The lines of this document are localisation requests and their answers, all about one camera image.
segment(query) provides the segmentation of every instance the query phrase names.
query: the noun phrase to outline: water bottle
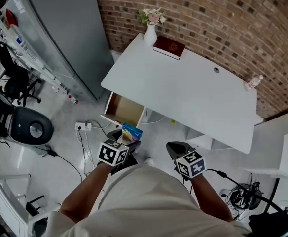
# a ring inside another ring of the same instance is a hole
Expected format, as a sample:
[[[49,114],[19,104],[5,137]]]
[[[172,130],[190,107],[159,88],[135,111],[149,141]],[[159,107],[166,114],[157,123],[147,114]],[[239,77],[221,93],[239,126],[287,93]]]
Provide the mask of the water bottle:
[[[261,80],[263,79],[263,75],[260,75],[259,77],[254,77],[250,80],[250,82],[246,83],[246,90],[252,90],[255,87],[257,87]]]
[[[74,98],[73,96],[69,95],[69,99],[71,100],[71,102],[73,104],[75,104],[75,105],[78,104],[78,100],[76,98]]]

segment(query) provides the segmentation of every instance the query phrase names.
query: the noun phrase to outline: blue box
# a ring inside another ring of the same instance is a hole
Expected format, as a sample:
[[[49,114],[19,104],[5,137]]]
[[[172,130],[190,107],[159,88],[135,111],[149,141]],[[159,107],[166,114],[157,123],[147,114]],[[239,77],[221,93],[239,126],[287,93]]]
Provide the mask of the blue box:
[[[124,145],[129,145],[133,142],[139,141],[142,134],[143,131],[130,124],[124,123],[122,126],[122,143]]]

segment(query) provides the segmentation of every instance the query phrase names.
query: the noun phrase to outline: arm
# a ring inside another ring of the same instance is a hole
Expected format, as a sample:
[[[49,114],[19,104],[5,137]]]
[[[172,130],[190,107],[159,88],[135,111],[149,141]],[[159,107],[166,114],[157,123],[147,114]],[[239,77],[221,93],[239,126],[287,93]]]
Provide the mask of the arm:
[[[74,222],[88,217],[113,167],[101,163],[64,200],[60,212]]]
[[[232,214],[227,205],[203,175],[192,178],[191,183],[202,211],[227,222],[233,221]]]

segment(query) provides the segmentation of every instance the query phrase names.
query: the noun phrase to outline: flower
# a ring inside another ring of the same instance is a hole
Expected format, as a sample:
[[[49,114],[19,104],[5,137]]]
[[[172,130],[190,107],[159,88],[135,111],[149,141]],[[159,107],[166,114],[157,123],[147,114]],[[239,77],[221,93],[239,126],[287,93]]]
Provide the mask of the flower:
[[[166,18],[164,16],[160,17],[160,23],[164,23],[166,21]]]
[[[150,9],[144,9],[143,12],[148,15],[150,13]]]
[[[151,14],[149,15],[148,19],[150,20],[150,22],[152,23],[157,23],[159,20],[159,16],[156,14]]]
[[[143,9],[139,11],[140,20],[142,23],[147,23],[149,25],[162,24],[166,21],[163,13],[158,9]]]

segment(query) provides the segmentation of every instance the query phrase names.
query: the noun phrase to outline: red object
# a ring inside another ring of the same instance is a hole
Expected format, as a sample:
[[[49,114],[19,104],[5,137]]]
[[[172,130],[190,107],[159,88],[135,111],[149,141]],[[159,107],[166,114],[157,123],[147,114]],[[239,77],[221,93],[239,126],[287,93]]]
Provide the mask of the red object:
[[[8,26],[10,26],[10,25],[18,26],[17,19],[16,19],[15,15],[8,9],[6,9],[6,18],[7,18]]]
[[[69,95],[69,99],[72,101],[72,103],[78,104],[78,100],[76,98],[74,98],[74,97],[72,98],[71,95]]]
[[[159,53],[179,60],[185,45],[164,36],[158,36],[153,49]]]

